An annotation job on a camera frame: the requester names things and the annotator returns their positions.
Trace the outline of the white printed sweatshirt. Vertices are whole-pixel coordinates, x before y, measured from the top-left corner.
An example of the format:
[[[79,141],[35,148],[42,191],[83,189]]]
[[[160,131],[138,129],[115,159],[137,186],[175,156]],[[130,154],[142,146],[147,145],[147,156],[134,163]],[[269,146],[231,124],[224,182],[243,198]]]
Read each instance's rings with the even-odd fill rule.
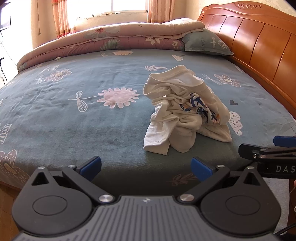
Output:
[[[230,112],[203,79],[184,65],[149,75],[143,94],[154,113],[144,137],[144,150],[166,155],[191,149],[196,135],[231,142]]]

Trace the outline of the blue floral bed sheet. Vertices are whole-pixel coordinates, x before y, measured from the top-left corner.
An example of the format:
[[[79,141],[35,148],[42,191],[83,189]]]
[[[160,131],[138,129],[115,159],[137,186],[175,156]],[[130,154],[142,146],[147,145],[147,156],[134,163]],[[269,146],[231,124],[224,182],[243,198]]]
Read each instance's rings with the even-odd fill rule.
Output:
[[[197,135],[186,153],[143,149],[154,112],[147,78],[184,65],[227,106],[232,142]],[[51,171],[102,159],[94,183],[113,194],[178,195],[198,183],[193,157],[237,170],[242,143],[271,146],[295,135],[290,113],[255,80],[220,56],[172,50],[104,51],[31,67],[1,89],[1,181],[22,188],[36,168]]]

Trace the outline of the orange wooden headboard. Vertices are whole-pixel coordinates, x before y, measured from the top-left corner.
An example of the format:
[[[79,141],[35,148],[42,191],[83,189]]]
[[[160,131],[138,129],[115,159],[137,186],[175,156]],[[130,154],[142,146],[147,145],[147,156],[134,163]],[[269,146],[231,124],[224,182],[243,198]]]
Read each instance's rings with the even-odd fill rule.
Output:
[[[230,61],[295,116],[295,17],[237,1],[206,6],[198,19],[230,48]]]

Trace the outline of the grey-green pillow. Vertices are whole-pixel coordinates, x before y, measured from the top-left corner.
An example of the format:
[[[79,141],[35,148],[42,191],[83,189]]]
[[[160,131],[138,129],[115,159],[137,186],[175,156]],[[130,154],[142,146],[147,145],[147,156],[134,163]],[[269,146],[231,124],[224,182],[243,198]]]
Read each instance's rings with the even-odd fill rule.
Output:
[[[213,32],[202,29],[182,38],[186,52],[194,51],[209,55],[232,56],[230,48]]]

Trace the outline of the pink floral folded quilt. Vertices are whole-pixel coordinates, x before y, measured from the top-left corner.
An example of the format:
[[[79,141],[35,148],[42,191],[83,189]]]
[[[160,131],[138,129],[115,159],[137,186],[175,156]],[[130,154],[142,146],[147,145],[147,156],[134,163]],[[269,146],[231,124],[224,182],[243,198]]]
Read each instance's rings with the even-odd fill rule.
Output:
[[[43,44],[25,54],[17,63],[19,72],[32,66],[91,52],[127,49],[165,49],[183,51],[182,37],[201,32],[205,25],[189,18],[162,24],[124,23],[98,26],[72,33]]]

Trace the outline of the orange patterned curtain right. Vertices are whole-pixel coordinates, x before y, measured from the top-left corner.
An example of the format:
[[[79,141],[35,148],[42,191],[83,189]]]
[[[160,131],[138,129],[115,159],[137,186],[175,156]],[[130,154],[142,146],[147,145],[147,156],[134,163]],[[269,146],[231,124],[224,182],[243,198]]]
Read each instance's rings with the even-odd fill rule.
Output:
[[[147,5],[148,23],[165,23],[173,19],[175,0],[149,0]]]

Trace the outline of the orange patterned curtain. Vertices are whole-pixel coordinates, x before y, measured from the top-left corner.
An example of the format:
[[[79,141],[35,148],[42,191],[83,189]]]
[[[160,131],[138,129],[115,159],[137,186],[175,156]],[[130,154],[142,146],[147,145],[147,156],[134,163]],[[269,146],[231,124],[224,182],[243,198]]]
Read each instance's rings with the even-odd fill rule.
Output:
[[[67,13],[66,0],[52,0],[53,17],[57,38],[73,33]]]
[[[147,5],[148,23],[165,23],[173,19],[175,0],[149,0]]]

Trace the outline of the orange patterned curtain left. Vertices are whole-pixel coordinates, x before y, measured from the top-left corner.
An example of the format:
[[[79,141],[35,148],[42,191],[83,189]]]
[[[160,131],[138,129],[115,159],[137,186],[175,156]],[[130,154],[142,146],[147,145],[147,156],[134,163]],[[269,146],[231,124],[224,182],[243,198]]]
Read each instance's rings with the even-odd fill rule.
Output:
[[[53,17],[57,38],[73,33],[67,13],[66,0],[52,0]]]

